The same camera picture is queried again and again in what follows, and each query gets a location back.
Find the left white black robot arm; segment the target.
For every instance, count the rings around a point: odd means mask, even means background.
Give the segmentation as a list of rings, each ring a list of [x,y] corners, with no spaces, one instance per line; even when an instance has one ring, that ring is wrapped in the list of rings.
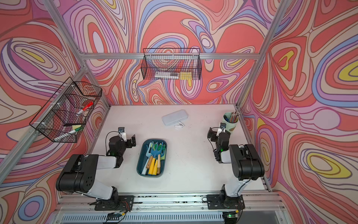
[[[116,187],[96,179],[99,170],[120,168],[126,149],[136,146],[136,136],[128,139],[124,127],[115,133],[117,135],[106,145],[105,155],[72,155],[56,180],[57,191],[94,198],[96,201],[90,205],[94,205],[96,211],[131,211],[133,196],[120,196]]]

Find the lime rake wooden handle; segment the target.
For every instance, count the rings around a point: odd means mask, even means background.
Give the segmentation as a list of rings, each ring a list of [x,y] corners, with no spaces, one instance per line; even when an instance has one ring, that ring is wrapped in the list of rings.
[[[160,154],[160,160],[165,160],[166,157],[166,149],[162,149],[161,154]]]

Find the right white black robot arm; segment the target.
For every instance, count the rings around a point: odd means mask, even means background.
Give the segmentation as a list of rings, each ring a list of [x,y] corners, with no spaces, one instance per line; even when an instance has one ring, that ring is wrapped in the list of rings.
[[[254,145],[229,144],[231,133],[226,124],[209,128],[207,138],[215,143],[213,154],[218,163],[231,164],[234,177],[222,186],[218,195],[207,195],[210,210],[245,209],[243,190],[251,182],[264,176],[264,165]]]

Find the light blue rake pale handle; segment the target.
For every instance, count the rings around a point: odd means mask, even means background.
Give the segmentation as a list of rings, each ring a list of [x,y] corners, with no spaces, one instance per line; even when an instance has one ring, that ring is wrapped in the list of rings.
[[[147,172],[147,170],[148,170],[147,164],[148,164],[148,162],[149,162],[149,160],[150,160],[150,157],[151,157],[151,155],[152,155],[152,154],[151,154],[152,146],[153,146],[153,142],[149,143],[149,146],[148,146],[148,149],[147,149],[147,152],[146,152],[147,160],[145,161],[144,167],[143,167],[143,169],[142,169],[142,172],[141,172],[142,175],[145,175],[146,172]]]

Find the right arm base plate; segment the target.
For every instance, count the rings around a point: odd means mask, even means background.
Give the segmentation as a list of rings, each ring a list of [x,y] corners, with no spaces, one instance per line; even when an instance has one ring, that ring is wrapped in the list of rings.
[[[245,203],[242,196],[228,197],[219,194],[206,195],[209,210],[244,210]]]

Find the blue rake yellow handle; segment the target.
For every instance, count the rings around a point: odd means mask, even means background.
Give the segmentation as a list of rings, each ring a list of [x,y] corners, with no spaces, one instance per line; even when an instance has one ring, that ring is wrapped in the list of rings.
[[[161,148],[161,143],[153,144],[151,154],[156,159],[156,161],[155,161],[155,164],[154,164],[154,170],[153,170],[152,175],[157,175],[157,164],[158,164],[157,158],[158,158],[158,155],[160,154],[160,148]]]

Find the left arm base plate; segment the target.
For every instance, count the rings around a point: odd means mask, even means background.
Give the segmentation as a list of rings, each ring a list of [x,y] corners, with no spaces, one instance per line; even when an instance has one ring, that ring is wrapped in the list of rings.
[[[131,211],[134,196],[118,196],[116,199],[100,200],[94,203],[95,211]]]

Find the green rake wooden handle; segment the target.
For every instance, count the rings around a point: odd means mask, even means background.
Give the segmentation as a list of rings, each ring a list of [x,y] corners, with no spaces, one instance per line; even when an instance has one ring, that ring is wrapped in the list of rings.
[[[162,149],[164,149],[164,148],[166,148],[166,145],[162,142],[162,143],[161,143],[161,148],[160,148],[160,154],[161,154]],[[160,154],[158,155],[158,158],[157,158],[157,161],[158,161],[158,164],[157,164],[157,175],[159,175],[159,174],[161,173]]]

